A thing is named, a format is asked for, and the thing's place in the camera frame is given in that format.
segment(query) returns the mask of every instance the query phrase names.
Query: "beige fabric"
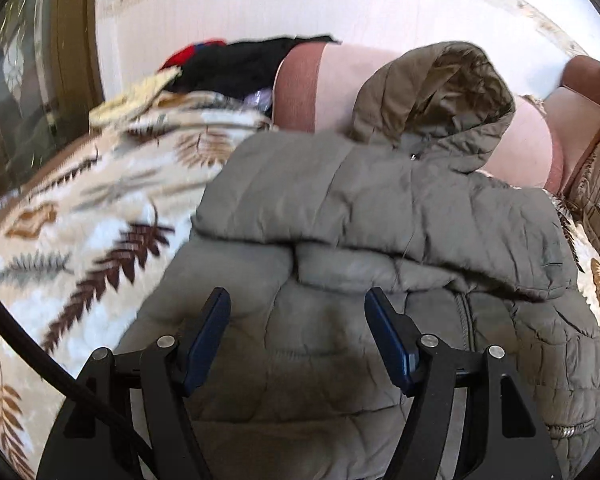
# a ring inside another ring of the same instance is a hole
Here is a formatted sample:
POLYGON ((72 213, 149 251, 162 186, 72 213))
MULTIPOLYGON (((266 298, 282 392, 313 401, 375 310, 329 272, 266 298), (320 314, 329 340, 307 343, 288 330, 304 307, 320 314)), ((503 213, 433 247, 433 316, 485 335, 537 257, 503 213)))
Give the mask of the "beige fabric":
POLYGON ((145 78, 126 92, 102 103, 89 112, 91 128, 104 128, 109 124, 135 119, 146 111, 162 89, 179 76, 181 70, 172 66, 145 78))
MULTIPOLYGON (((223 99, 167 96, 109 128, 0 224, 0 300, 72 376, 94 349, 117 346, 189 238, 206 183, 266 126, 255 111, 194 109, 223 99)), ((27 480, 61 403, 0 338, 0 447, 27 480)))
POLYGON ((523 99, 529 101, 533 106, 535 106, 543 118, 546 117, 546 110, 544 109, 544 101, 542 99, 536 97, 535 95, 525 94, 522 96, 523 99))

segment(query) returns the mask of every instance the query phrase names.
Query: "bed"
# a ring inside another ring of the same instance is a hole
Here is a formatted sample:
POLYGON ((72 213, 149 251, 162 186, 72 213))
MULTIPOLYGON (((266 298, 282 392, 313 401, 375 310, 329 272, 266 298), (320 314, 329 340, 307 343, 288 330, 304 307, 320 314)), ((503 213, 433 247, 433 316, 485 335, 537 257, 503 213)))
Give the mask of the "bed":
MULTIPOLYGON (((310 134, 341 131, 360 85, 394 57, 360 47, 296 48, 278 73, 274 123, 310 134)), ((595 131, 576 149, 567 142, 573 121, 552 122, 564 107, 557 97, 565 95, 580 94, 561 86, 544 104, 517 98, 503 148, 482 171, 550 192, 579 266, 578 290, 600 326, 600 243, 590 240, 587 220, 597 209, 577 206, 588 200, 582 183, 594 167, 600 105, 580 101, 579 117, 598 114, 580 120, 581 133, 595 131), (524 158, 530 141, 538 149, 524 158)), ((217 94, 159 92, 139 117, 79 139, 0 216, 0 300, 76 376, 93 349, 117 346, 188 239, 205 185, 242 140, 271 127, 257 111, 217 94)), ((25 479, 35 478, 61 403, 0 338, 0 448, 25 479)))

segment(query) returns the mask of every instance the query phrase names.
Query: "beige blanket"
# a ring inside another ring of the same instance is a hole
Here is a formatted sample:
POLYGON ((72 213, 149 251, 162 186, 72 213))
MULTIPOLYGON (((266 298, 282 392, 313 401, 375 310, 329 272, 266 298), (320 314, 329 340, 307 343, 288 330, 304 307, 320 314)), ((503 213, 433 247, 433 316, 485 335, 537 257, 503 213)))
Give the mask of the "beige blanket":
MULTIPOLYGON (((95 348, 117 346, 188 239, 205 184, 269 127, 236 108, 208 93, 163 96, 85 143, 1 222, 0 300, 72 376, 95 348)), ((62 400, 0 338, 0 447, 23 478, 35 477, 62 400)))

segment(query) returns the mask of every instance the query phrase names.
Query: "black gripper frame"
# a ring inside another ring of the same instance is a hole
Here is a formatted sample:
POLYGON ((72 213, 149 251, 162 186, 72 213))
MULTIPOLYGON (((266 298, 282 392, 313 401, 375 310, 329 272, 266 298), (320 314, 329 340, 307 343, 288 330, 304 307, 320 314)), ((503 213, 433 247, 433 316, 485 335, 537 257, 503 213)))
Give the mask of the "black gripper frame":
MULTIPOLYGON (((229 321, 231 300, 215 288, 204 309, 175 338, 145 350, 93 352, 77 381, 129 422, 130 389, 142 389, 158 480, 211 480, 193 434, 183 397, 206 379, 229 321)), ((138 453, 109 426, 67 399, 56 418, 38 468, 40 480, 141 480, 138 453)))
POLYGON ((500 347, 453 349, 423 335, 382 292, 365 297, 365 316, 395 386, 414 397, 384 480, 435 480, 455 388, 467 388, 454 480, 560 480, 547 428, 512 359, 500 347))

